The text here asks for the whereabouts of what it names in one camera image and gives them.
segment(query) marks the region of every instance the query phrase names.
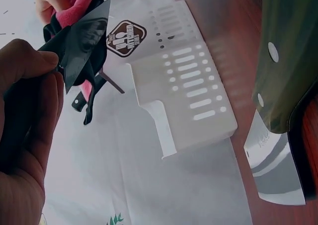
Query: steel blade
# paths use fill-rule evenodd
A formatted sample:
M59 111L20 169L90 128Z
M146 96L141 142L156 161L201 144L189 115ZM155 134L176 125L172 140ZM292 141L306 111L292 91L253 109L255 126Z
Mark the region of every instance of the steel blade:
M64 68L66 93L80 75L92 51L105 33L108 24L110 0L103 2L76 22L66 39Z

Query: logo sticker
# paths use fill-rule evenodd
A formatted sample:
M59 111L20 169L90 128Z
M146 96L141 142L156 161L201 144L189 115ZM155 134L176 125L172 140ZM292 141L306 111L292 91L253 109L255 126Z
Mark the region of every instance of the logo sticker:
M147 36L147 30L129 20L120 22L107 36L107 48L116 55L130 56Z

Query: black knife handle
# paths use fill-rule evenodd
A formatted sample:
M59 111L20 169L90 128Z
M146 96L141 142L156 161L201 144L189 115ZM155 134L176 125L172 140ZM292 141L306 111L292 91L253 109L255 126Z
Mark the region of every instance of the black knife handle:
M104 86L104 84L107 82L101 75L97 75L95 77L95 90L96 94L99 92L99 90ZM80 92L77 97L74 99L72 103L72 107L78 111L81 112L85 105L87 104L87 101L84 98L84 95L82 92Z
M70 27L61 31L39 51L51 51L63 56L64 40ZM4 128L0 141L0 171L10 173L23 141L35 120L38 91L43 76L21 79L4 94Z

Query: kitchen knife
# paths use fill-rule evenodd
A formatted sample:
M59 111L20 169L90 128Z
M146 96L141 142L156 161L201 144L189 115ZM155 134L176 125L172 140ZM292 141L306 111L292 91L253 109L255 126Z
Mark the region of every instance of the kitchen knife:
M71 27L64 28L39 51L59 56L56 68L64 70L67 92L106 31L110 0L89 12ZM0 141L0 171L9 173L22 150L23 141L36 115L38 87L43 76L21 79L4 94L4 128Z
M300 125L317 93L318 0L263 0L262 14L256 112L244 150L260 198L303 205L316 196Z

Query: finger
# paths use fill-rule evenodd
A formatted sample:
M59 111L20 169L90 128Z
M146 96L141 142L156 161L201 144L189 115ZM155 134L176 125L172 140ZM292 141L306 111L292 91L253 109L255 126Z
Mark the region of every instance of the finger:
M0 50L0 95L21 78L50 72L58 61L53 52L38 52L24 40L11 41Z
M56 12L67 10L71 7L70 0L47 0L47 2L56 10Z
M60 118L61 112L62 112L62 107L63 107L63 102L64 102L64 80L63 76L56 72L54 73L56 82L57 82L57 88L58 88L58 99L59 99L59 106L58 106L58 114L56 118L56 124Z
M51 18L53 15L53 10L54 10L53 7L49 6L48 8L43 9L37 6L36 9L37 9L36 10L37 14L40 17L41 21L44 24L49 24L51 22Z
M37 121L32 125L29 134L30 153L34 155L46 172L53 133L59 111L58 83L55 74L49 74L42 81L39 92L39 109Z
M53 7L46 0L35 0L35 9L44 24L51 22Z

